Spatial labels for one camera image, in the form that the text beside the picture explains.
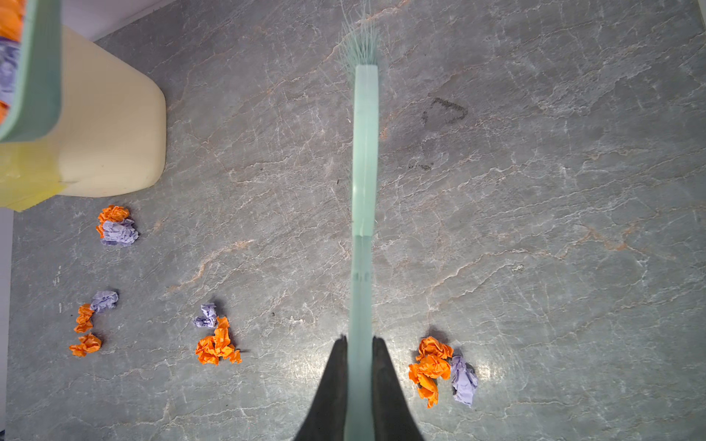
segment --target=brush bristles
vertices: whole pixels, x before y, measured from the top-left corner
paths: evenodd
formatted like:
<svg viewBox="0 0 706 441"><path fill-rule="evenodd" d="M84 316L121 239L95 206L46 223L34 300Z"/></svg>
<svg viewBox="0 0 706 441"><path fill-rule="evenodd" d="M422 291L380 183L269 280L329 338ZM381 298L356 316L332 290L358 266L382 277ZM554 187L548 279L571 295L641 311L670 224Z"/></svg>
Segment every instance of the brush bristles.
<svg viewBox="0 0 706 441"><path fill-rule="evenodd" d="M343 34L338 62L346 70L348 83L353 89L356 66L378 65L378 31L366 14L363 14L361 25L356 28L353 23L345 23Z"/></svg>

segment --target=beige container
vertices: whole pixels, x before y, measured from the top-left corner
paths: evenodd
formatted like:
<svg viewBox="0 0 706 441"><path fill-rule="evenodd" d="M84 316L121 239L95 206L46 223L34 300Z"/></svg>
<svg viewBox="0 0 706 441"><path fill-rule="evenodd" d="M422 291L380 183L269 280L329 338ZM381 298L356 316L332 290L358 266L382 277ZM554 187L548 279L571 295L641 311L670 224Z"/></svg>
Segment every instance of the beige container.
<svg viewBox="0 0 706 441"><path fill-rule="evenodd" d="M47 135L70 196L153 185L167 149L164 95L147 76L64 26L61 117Z"/></svg>

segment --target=white wall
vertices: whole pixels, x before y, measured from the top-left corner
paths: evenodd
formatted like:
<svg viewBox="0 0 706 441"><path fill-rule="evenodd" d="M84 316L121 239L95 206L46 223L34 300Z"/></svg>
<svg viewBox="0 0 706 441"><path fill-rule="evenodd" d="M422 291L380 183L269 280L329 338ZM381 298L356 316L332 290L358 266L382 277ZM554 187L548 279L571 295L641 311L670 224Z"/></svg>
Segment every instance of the white wall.
<svg viewBox="0 0 706 441"><path fill-rule="evenodd" d="M13 214L12 210L0 208L0 430L5 430Z"/></svg>
<svg viewBox="0 0 706 441"><path fill-rule="evenodd" d="M61 19L95 41L174 0L64 0Z"/></svg>

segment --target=lavender paper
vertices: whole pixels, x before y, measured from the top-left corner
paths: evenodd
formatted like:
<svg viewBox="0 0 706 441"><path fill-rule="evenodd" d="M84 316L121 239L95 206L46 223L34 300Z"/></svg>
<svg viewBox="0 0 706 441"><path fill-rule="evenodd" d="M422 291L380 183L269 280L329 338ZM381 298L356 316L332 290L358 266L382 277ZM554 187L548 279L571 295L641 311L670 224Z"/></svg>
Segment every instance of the lavender paper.
<svg viewBox="0 0 706 441"><path fill-rule="evenodd" d="M203 311L203 316L198 316L193 319L193 323L196 327L209 327L214 329L217 325L216 320L216 305L214 303L204 303L201 305L201 310Z"/></svg>
<svg viewBox="0 0 706 441"><path fill-rule="evenodd" d="M125 219L122 222L103 222L103 238L100 242L103 245L132 245L139 237L138 232L132 227L134 223L132 219Z"/></svg>
<svg viewBox="0 0 706 441"><path fill-rule="evenodd" d="M470 407L473 394L478 387L478 377L473 369L466 366L466 360L460 355L451 359L451 386L453 399Z"/></svg>
<svg viewBox="0 0 706 441"><path fill-rule="evenodd" d="M96 313L102 313L106 309L115 308L115 303L118 301L118 293L115 291L98 291L93 296L90 303L90 308Z"/></svg>

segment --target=crumpled paper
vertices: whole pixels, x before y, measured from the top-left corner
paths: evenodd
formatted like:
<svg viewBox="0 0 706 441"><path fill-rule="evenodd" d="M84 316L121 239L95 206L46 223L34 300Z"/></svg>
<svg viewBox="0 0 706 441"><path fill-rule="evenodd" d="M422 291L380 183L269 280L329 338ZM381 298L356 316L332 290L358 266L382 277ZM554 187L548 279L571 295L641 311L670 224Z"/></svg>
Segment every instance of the crumpled paper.
<svg viewBox="0 0 706 441"><path fill-rule="evenodd" d="M86 354L96 352L102 344L100 339L93 334L82 335L78 340L81 344L72 344L68 347L71 353L77 357L85 357Z"/></svg>
<svg viewBox="0 0 706 441"><path fill-rule="evenodd" d="M98 226L95 227L100 233L100 237L103 237L103 224L105 222L122 222L127 217L130 216L130 210L125 207L120 207L118 205L110 205L108 208L104 208L103 211L98 215Z"/></svg>
<svg viewBox="0 0 706 441"><path fill-rule="evenodd" d="M439 343L434 337L427 337L419 344L417 364L409 365L409 379L420 387L417 389L419 397L427 399L426 407L430 409L438 404L439 391L434 378L448 380L451 368L445 360L453 355L453 348Z"/></svg>
<svg viewBox="0 0 706 441"><path fill-rule="evenodd" d="M93 296L90 303L90 308L96 313L102 313L107 309L115 308L115 303L118 301L118 293L115 291L98 291Z"/></svg>
<svg viewBox="0 0 706 441"><path fill-rule="evenodd" d="M103 236L100 243L103 245L132 245L140 236L132 226L134 223L135 221L132 219L123 219L120 222L103 222Z"/></svg>
<svg viewBox="0 0 706 441"><path fill-rule="evenodd" d="M466 366L466 360L460 355L451 359L451 386L453 399L470 407L473 404L473 394L478 387L476 373Z"/></svg>
<svg viewBox="0 0 706 441"><path fill-rule="evenodd" d="M201 311L203 315L193 319L193 323L196 327L209 327L214 329L216 327L216 305L215 303L204 303L201 305Z"/></svg>
<svg viewBox="0 0 706 441"><path fill-rule="evenodd" d="M215 364L218 366L220 357L230 360L231 363L242 363L240 359L240 349L235 349L228 337L230 323L226 317L218 318L218 327L215 335L210 335L201 339L196 347L196 355L201 364Z"/></svg>
<svg viewBox="0 0 706 441"><path fill-rule="evenodd" d="M91 329L93 324L90 322L90 318L93 315L93 312L94 311L91 309L90 303L81 305L78 308L78 317L76 318L76 323L78 323L78 325L76 325L73 330L79 334L82 334Z"/></svg>

